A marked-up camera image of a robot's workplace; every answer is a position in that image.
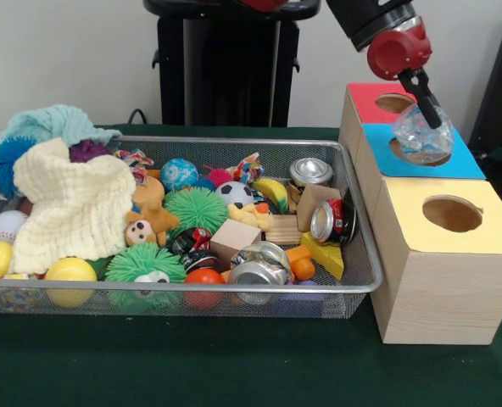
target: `red box top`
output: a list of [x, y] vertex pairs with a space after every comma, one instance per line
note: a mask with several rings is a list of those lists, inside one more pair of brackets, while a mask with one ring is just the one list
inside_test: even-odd
[[[398, 82], [349, 83], [348, 89], [363, 125], [390, 125], [398, 118], [399, 113], [390, 113], [379, 107], [378, 100], [383, 106], [398, 105], [396, 99], [402, 105], [407, 104], [407, 98], [415, 101], [413, 95], [407, 93]], [[382, 103], [381, 97], [385, 95], [392, 97], [384, 98]]]

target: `metal mesh basket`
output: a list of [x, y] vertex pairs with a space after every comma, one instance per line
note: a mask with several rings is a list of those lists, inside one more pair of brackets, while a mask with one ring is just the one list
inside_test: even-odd
[[[109, 282], [0, 280], [0, 313], [80, 315], [212, 315], [296, 318], [349, 318], [367, 293], [382, 283], [382, 269], [348, 151], [335, 142], [232, 140], [211, 138], [120, 137], [112, 148], [140, 148], [157, 165], [174, 157], [228, 167], [260, 153], [266, 174], [289, 178], [295, 159], [316, 157], [330, 164], [331, 187], [350, 193], [357, 215], [354, 240], [344, 248], [339, 282], [317, 265], [317, 286], [205, 286]], [[0, 199], [0, 212], [18, 201]]]

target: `black robot arm segment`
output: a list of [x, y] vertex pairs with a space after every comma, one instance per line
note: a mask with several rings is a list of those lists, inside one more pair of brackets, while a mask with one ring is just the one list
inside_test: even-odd
[[427, 123], [441, 126], [437, 101], [424, 65], [432, 54], [427, 33], [411, 0], [326, 0], [357, 51], [368, 47], [368, 65], [386, 81], [400, 80], [415, 96]]

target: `yellow banana toy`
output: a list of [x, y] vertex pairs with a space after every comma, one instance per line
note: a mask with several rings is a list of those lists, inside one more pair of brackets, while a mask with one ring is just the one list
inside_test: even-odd
[[279, 181], [271, 178], [259, 178], [251, 184], [251, 187], [268, 197], [279, 209], [281, 215], [288, 213], [287, 189]]

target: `black cable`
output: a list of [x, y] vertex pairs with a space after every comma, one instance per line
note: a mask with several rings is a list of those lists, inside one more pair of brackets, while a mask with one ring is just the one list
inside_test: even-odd
[[146, 115], [142, 112], [141, 109], [134, 109], [132, 110], [131, 116], [129, 117], [129, 120], [126, 122], [127, 125], [131, 125], [132, 121], [134, 120], [134, 116], [136, 116], [136, 113], [140, 115], [142, 118], [142, 123], [146, 125], [148, 123], [148, 120], [146, 119]]

